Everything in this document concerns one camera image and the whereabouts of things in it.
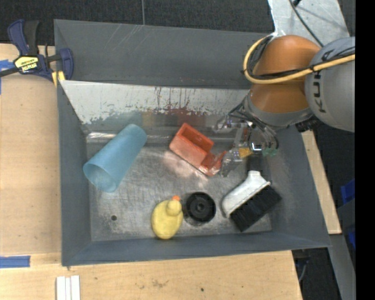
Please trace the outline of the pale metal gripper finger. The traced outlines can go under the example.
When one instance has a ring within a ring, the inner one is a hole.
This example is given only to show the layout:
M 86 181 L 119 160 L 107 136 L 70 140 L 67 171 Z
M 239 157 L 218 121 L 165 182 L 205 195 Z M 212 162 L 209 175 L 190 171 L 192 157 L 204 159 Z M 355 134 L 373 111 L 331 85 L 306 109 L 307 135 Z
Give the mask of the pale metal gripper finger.
M 235 164 L 233 161 L 224 161 L 221 164 L 221 176 L 227 177 L 228 174 L 235 168 Z
M 229 150 L 224 155 L 224 164 L 236 164 L 236 163 L 239 164 L 242 161 L 243 161 L 243 159 L 242 159 L 238 149 Z

